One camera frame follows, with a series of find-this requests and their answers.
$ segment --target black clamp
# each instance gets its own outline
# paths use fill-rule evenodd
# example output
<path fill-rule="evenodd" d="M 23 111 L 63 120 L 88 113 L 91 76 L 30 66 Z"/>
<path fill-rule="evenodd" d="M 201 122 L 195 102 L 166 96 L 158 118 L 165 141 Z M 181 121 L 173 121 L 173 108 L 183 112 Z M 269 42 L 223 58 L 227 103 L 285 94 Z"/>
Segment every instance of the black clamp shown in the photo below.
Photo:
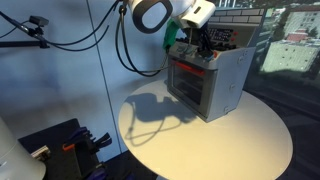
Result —
<path fill-rule="evenodd" d="M 120 7 L 119 7 L 119 14 L 126 15 L 126 13 L 127 13 L 127 7 L 126 7 L 126 5 L 120 5 Z"/>
<path fill-rule="evenodd" d="M 38 41 L 7 41 L 7 42 L 0 42 L 0 48 L 2 47 L 29 47 L 29 46 L 39 46 L 40 48 L 49 48 L 47 45 L 47 41 L 42 37 L 43 30 L 41 27 L 47 25 L 49 20 L 40 17 L 40 16 L 30 16 L 29 22 L 36 24 L 38 27 L 35 29 L 29 28 L 18 21 L 10 18 L 9 16 L 5 15 L 3 12 L 0 11 L 0 16 L 2 16 L 6 21 L 11 23 L 16 28 L 20 29 L 24 33 L 28 34 L 29 36 L 37 39 Z"/>
<path fill-rule="evenodd" d="M 91 139 L 92 134 L 86 127 L 80 127 L 74 131 L 69 138 L 62 145 L 64 151 L 74 149 L 75 145 L 82 142 L 87 142 L 89 151 L 91 154 L 98 152 L 101 148 L 109 146 L 112 143 L 112 139 L 109 133 L 106 133 L 101 138 L 95 141 L 95 138 Z"/>

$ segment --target floor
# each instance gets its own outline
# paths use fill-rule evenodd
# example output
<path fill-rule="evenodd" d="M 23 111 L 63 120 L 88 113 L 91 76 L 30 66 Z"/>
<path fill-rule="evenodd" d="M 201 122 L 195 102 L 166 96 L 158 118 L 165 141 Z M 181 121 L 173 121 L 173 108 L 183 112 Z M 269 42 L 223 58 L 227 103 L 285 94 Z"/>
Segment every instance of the floor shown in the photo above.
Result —
<path fill-rule="evenodd" d="M 267 103 L 283 119 L 293 140 L 293 157 L 277 180 L 320 179 L 320 120 Z M 156 174 L 145 168 L 130 152 L 109 160 L 109 180 L 155 180 Z"/>

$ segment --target city view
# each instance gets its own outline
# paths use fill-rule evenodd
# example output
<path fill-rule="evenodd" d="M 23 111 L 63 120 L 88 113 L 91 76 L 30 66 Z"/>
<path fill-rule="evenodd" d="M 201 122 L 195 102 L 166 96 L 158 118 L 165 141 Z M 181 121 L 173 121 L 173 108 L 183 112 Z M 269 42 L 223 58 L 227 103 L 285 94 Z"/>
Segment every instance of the city view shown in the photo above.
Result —
<path fill-rule="evenodd" d="M 216 0 L 218 8 L 265 8 L 245 90 L 320 117 L 320 1 Z"/>

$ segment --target table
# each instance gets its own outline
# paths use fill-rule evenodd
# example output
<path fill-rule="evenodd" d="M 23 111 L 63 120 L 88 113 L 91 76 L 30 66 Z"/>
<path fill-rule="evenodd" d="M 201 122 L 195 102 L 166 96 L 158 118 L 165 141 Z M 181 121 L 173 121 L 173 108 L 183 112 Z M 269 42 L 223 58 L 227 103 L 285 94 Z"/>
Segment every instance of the table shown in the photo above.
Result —
<path fill-rule="evenodd" d="M 170 180 L 274 180 L 293 153 L 283 121 L 254 96 L 243 91 L 236 110 L 205 123 L 161 80 L 125 100 L 119 130 L 140 162 Z"/>

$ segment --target black cable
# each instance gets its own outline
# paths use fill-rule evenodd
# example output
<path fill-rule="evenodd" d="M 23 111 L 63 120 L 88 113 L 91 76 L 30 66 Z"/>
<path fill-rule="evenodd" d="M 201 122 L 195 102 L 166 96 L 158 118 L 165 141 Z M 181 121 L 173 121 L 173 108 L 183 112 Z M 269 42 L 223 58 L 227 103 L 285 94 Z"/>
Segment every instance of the black cable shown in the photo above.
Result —
<path fill-rule="evenodd" d="M 12 30 L 10 30 L 9 32 L 7 32 L 6 34 L 4 34 L 4 35 L 2 35 L 2 36 L 0 36 L 0 39 L 1 38 L 4 38 L 5 36 L 8 36 L 10 33 L 12 33 L 14 30 L 16 30 L 17 28 L 15 27 L 15 28 L 13 28 Z"/>
<path fill-rule="evenodd" d="M 116 36 L 115 36 L 115 46 L 116 46 L 116 51 L 117 51 L 117 55 L 118 55 L 118 58 L 121 62 L 121 64 L 123 65 L 123 67 L 125 67 L 127 70 L 129 71 L 132 71 L 132 72 L 136 72 L 134 69 L 130 69 L 122 60 L 121 58 L 121 55 L 120 55 L 120 52 L 119 52 L 119 44 L 118 44 L 118 37 L 119 37 L 119 28 L 120 28 L 120 21 L 121 19 L 119 18 L 118 20 L 118 24 L 117 24 L 117 29 L 116 29 Z M 162 65 L 161 67 L 163 67 L 165 65 L 165 63 L 167 62 L 167 59 L 168 59 L 168 54 L 166 53 L 166 57 L 164 58 L 163 62 L 162 62 Z M 150 70 L 150 71 L 141 71 L 143 73 L 151 73 L 151 72 L 155 72 L 155 71 L 161 71 L 161 70 L 164 70 L 164 69 L 167 69 L 168 67 L 164 67 L 164 68 L 161 68 L 161 69 L 156 69 L 156 70 Z"/>
<path fill-rule="evenodd" d="M 118 55 L 118 58 L 121 62 L 121 64 L 123 65 L 123 67 L 125 67 L 127 70 L 129 71 L 132 71 L 132 72 L 136 72 L 142 76 L 146 76 L 146 77 L 153 77 L 155 75 L 157 75 L 161 70 L 164 70 L 168 67 L 165 67 L 164 68 L 164 65 L 165 63 L 167 62 L 167 54 L 166 54 L 166 57 L 165 59 L 163 60 L 162 62 L 162 65 L 161 65 L 161 68 L 160 69 L 157 69 L 157 70 L 151 70 L 151 71 L 140 71 L 138 70 L 135 65 L 133 64 L 131 58 L 130 58 L 130 55 L 129 55 L 129 52 L 128 52 L 128 46 L 127 46 L 127 42 L 126 42 L 126 36 L 125 36 L 125 27 L 124 27 L 124 13 L 125 13 L 125 10 L 120 10 L 120 17 L 119 17 L 119 20 L 118 20 L 118 24 L 117 24 L 117 29 L 116 29 L 116 39 L 115 39 L 115 44 L 116 44 L 116 51 L 117 51 L 117 55 Z M 123 44 L 124 44 L 124 49 L 125 49 L 125 53 L 126 53 L 126 57 L 131 65 L 131 68 L 129 68 L 128 66 L 125 65 L 125 63 L 123 62 L 121 56 L 120 56 L 120 52 L 119 52 L 119 45 L 118 45 L 118 36 L 119 36 L 119 28 L 120 28 L 120 23 L 121 23 L 121 29 L 122 29 L 122 36 L 123 36 Z"/>
<path fill-rule="evenodd" d="M 111 12 L 110 10 L 112 10 L 112 9 L 113 9 L 113 13 L 114 13 L 114 11 L 116 10 L 117 4 L 118 4 L 118 3 L 114 3 L 114 4 L 111 6 L 111 8 L 109 9 L 109 11 L 108 11 L 108 13 L 106 14 L 105 17 L 108 17 L 108 16 L 109 16 L 109 14 L 110 14 L 110 12 Z M 96 46 L 97 44 L 99 44 L 100 41 L 104 38 L 104 36 L 105 36 L 106 33 L 108 32 L 108 29 L 109 29 L 109 25 L 107 26 L 107 28 L 106 28 L 105 31 L 103 32 L 102 36 L 98 39 L 98 41 L 96 41 L 96 42 L 95 42 L 94 44 L 92 44 L 91 46 L 86 47 L 86 48 L 82 48 L 82 49 L 69 49 L 69 48 L 61 47 L 60 45 L 57 45 L 56 43 L 52 43 L 52 42 L 47 41 L 47 40 L 45 40 L 45 42 L 48 43 L 48 44 L 50 44 L 50 45 L 52 45 L 52 46 L 54 46 L 54 47 L 56 47 L 56 48 L 58 48 L 58 49 L 62 49 L 62 50 L 65 50 L 65 51 L 71 51 L 71 52 L 85 51 L 85 50 L 88 50 L 88 49 Z"/>
<path fill-rule="evenodd" d="M 47 42 L 48 44 L 51 44 L 52 46 L 57 47 L 57 46 L 69 46 L 69 45 L 74 45 L 74 44 L 77 44 L 77 43 L 79 43 L 79 42 L 82 42 L 82 41 L 88 39 L 90 36 L 92 36 L 94 33 L 96 33 L 96 32 L 100 29 L 100 27 L 102 26 L 102 24 L 105 22 L 105 20 L 107 19 L 107 17 L 108 17 L 109 14 L 111 13 L 112 9 L 113 9 L 113 11 L 115 11 L 118 3 L 119 3 L 118 0 L 116 0 L 116 1 L 113 3 L 113 5 L 112 5 L 112 6 L 110 7 L 110 9 L 108 10 L 107 14 L 104 16 L 104 18 L 102 19 L 102 21 L 100 22 L 100 24 L 97 26 L 97 28 L 94 29 L 94 30 L 93 30 L 89 35 L 87 35 L 86 37 L 84 37 L 84 38 L 82 38 L 82 39 L 80 39 L 80 40 L 78 40 L 78 41 L 71 42 L 71 43 L 56 43 L 56 42 L 51 42 L 51 41 L 48 41 L 48 40 L 46 40 L 46 42 Z M 66 49 L 66 48 L 61 48 L 61 47 L 57 47 L 57 48 L 60 48 L 60 49 L 63 49 L 63 50 L 67 50 L 67 51 L 68 51 L 68 50 L 71 50 L 71 49 Z"/>
<path fill-rule="evenodd" d="M 106 33 L 107 33 L 108 29 L 109 29 L 109 25 L 107 26 L 106 30 L 103 32 L 102 36 L 100 37 L 100 39 L 98 39 L 98 41 L 97 41 L 97 42 L 95 42 L 94 44 L 92 44 L 92 45 L 91 45 L 91 46 L 89 46 L 89 47 L 82 48 L 82 49 L 68 49 L 68 48 L 63 48 L 63 47 L 61 47 L 61 46 L 58 46 L 58 45 L 52 44 L 52 43 L 48 42 L 47 40 L 45 40 L 45 41 L 46 41 L 46 43 L 48 43 L 48 44 L 50 44 L 50 45 L 52 45 L 52 46 L 54 46 L 54 47 L 56 47 L 56 48 L 58 48 L 58 49 L 65 50 L 65 51 L 72 51 L 72 52 L 85 51 L 85 50 L 88 50 L 88 49 L 90 49 L 90 48 L 92 48 L 92 47 L 96 46 L 98 43 L 100 43 L 100 41 L 101 41 L 101 40 L 103 39 L 103 37 L 106 35 Z"/>

